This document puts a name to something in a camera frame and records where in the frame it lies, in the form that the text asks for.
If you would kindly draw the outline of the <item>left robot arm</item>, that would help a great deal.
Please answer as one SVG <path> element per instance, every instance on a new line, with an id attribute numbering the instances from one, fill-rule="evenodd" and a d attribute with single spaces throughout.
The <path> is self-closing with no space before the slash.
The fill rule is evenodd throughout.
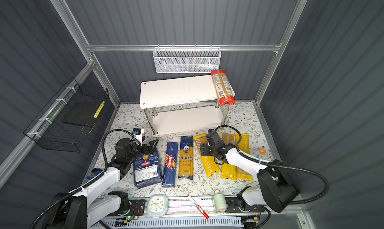
<path id="1" fill-rule="evenodd" d="M 144 144 L 145 138 L 139 128 L 126 133 L 129 138 L 117 142 L 117 153 L 111 161 L 108 161 L 105 147 L 102 147 L 105 167 L 98 175 L 67 194 L 57 194 L 53 202 L 34 219 L 30 228 L 35 228 L 43 220 L 43 229 L 88 229 L 97 223 L 105 227 L 102 219 L 109 214 L 138 216 L 140 211 L 131 205 L 128 193 L 112 191 L 105 198 L 98 199 L 105 190 L 126 176 L 139 155 L 157 150 L 159 141 Z"/>

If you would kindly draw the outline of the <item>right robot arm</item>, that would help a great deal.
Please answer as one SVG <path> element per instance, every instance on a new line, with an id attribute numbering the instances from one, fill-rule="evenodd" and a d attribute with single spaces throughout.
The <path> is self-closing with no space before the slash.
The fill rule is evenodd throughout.
<path id="1" fill-rule="evenodd" d="M 234 130 L 239 135 L 239 139 L 235 144 L 225 144 L 218 134 L 218 130 L 225 127 Z M 288 205 L 314 202 L 325 196 L 330 189 L 329 181 L 315 171 L 286 166 L 279 160 L 262 160 L 241 151 L 239 145 L 242 141 L 242 135 L 233 126 L 220 125 L 216 129 L 210 129 L 206 134 L 206 139 L 208 143 L 203 147 L 205 153 L 213 156 L 219 162 L 239 167 L 258 181 L 261 191 L 260 196 L 252 192 L 251 187 L 247 187 L 240 193 L 243 202 L 248 206 L 266 204 L 274 212 L 280 213 Z M 294 185 L 290 171 L 313 175 L 323 181 L 324 188 L 315 196 L 296 201 L 295 198 L 300 194 L 300 190 Z"/>

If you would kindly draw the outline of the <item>red spaghetti bag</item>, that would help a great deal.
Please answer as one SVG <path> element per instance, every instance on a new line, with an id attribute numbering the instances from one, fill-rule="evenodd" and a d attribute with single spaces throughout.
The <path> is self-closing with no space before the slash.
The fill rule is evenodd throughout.
<path id="1" fill-rule="evenodd" d="M 235 93 L 223 69 L 212 70 L 211 76 L 215 85 L 220 106 L 236 105 Z"/>

